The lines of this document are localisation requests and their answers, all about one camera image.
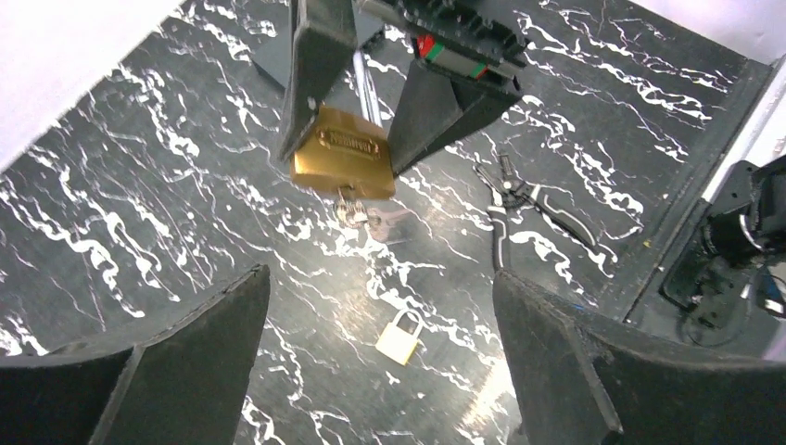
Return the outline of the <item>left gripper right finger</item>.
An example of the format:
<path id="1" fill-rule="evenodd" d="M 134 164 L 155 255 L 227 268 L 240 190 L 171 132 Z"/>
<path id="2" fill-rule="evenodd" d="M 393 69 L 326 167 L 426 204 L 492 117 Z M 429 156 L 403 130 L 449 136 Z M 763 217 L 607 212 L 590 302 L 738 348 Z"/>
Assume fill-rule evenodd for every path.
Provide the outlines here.
<path id="1" fill-rule="evenodd" d="M 781 444 L 785 367 L 687 346 L 506 270 L 492 299 L 518 410 L 511 444 Z"/>

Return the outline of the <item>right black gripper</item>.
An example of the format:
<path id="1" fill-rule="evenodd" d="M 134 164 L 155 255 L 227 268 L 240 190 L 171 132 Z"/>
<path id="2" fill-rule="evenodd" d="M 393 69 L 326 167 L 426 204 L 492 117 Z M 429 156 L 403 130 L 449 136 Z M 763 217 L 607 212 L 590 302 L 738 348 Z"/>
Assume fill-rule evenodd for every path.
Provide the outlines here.
<path id="1" fill-rule="evenodd" d="M 356 5 L 408 33 L 418 58 L 410 64 L 387 135 L 395 176 L 486 128 L 523 97 L 515 77 L 526 66 L 528 39 L 482 11 L 479 1 Z M 307 137 L 358 44 L 349 0 L 292 1 L 290 28 L 281 161 L 290 159 Z"/>

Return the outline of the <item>large brass padlock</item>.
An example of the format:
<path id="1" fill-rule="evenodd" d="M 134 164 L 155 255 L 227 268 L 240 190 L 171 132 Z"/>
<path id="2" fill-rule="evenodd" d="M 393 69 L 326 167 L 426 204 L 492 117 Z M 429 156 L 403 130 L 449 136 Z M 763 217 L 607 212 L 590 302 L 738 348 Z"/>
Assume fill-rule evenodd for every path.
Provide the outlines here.
<path id="1" fill-rule="evenodd" d="M 328 195 L 389 199 L 396 186 L 374 81 L 362 51 L 352 59 L 361 115 L 322 106 L 290 161 L 294 184 Z"/>

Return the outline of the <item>small silver key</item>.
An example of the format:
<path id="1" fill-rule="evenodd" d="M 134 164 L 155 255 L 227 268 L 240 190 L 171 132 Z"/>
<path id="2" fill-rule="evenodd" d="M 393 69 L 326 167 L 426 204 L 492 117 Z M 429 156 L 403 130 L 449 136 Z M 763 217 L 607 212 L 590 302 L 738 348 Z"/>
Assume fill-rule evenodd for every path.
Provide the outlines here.
<path id="1" fill-rule="evenodd" d="M 355 197 L 355 190 L 349 185 L 337 189 L 334 209 L 336 219 L 343 227 L 357 229 L 369 222 L 366 208 Z"/>

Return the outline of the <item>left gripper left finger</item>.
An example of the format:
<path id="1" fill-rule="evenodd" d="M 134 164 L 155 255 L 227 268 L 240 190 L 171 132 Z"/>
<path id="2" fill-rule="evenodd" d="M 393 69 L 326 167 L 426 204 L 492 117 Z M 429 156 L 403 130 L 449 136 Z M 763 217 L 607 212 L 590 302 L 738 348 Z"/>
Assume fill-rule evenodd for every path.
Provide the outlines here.
<path id="1" fill-rule="evenodd" d="M 271 296 L 257 264 L 195 305 L 1 361 L 5 444 L 230 444 Z"/>

